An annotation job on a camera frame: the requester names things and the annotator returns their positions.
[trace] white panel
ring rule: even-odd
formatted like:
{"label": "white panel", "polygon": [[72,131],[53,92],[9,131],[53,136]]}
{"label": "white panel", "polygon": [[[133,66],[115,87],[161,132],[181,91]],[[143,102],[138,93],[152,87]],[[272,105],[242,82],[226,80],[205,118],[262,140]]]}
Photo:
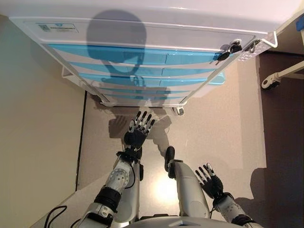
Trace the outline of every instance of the white panel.
{"label": "white panel", "polygon": [[0,4],[0,14],[10,17],[130,20],[130,15],[136,15],[138,20],[154,23],[266,32],[276,29],[300,9],[302,0],[2,0]]}
{"label": "white panel", "polygon": [[[137,21],[88,19],[23,19],[36,38],[43,43],[98,44],[136,47],[172,47],[220,50],[223,45],[241,39],[246,45],[254,36],[266,33],[230,30],[214,27],[191,27],[169,24],[151,24]],[[37,23],[71,23],[78,33],[45,32]]]}

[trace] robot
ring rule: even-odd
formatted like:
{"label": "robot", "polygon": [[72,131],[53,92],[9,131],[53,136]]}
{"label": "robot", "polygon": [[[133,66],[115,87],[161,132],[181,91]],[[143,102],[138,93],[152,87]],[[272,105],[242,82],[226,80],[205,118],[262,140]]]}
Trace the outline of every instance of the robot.
{"label": "robot", "polygon": [[[169,178],[177,182],[179,216],[154,215],[139,219],[139,182],[143,179],[142,145],[155,120],[152,115],[139,111],[130,121],[124,135],[124,150],[118,152],[114,168],[105,185],[79,221],[78,228],[109,228],[113,220],[128,222],[127,228],[261,228],[246,215],[223,184],[211,164],[195,170],[182,160],[175,159],[175,150],[168,147],[165,154],[165,170]],[[212,211],[204,192],[213,199],[213,210],[221,213],[226,222],[210,219]]]}

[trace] floor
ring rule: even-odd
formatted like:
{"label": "floor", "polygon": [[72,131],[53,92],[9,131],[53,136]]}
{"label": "floor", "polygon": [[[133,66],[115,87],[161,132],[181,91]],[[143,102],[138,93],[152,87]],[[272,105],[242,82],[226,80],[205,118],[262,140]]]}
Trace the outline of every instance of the floor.
{"label": "floor", "polygon": [[[176,116],[171,109],[140,109],[157,120],[143,146],[140,216],[179,213],[176,181],[167,177],[162,157],[172,145],[176,159],[192,169],[210,162],[223,181],[224,191],[244,202],[244,210],[266,225],[264,176],[259,172],[266,167],[266,155],[258,64],[254,58],[230,65],[225,70],[226,83],[202,98],[190,99],[183,116]],[[137,112],[138,108],[106,108],[88,95],[78,191],[64,203],[68,209],[53,227],[69,227],[94,200],[113,168],[115,153],[122,149],[121,138],[129,120]],[[254,191],[253,181],[259,184]],[[223,220],[217,212],[213,218]],[[43,222],[33,228],[42,227]]]}

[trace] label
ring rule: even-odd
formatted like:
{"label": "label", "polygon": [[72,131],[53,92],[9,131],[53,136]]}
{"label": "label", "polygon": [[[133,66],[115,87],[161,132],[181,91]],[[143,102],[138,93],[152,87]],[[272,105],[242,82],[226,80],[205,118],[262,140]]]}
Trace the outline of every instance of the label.
{"label": "label", "polygon": [[73,32],[78,33],[74,24],[71,23],[37,23],[44,32]]}

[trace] beige wall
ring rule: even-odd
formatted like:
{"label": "beige wall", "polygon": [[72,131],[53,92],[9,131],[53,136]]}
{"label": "beige wall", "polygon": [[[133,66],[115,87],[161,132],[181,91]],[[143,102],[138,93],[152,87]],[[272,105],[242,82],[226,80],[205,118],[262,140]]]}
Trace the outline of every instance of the beige wall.
{"label": "beige wall", "polygon": [[84,91],[0,16],[0,228],[25,228],[75,190]]}

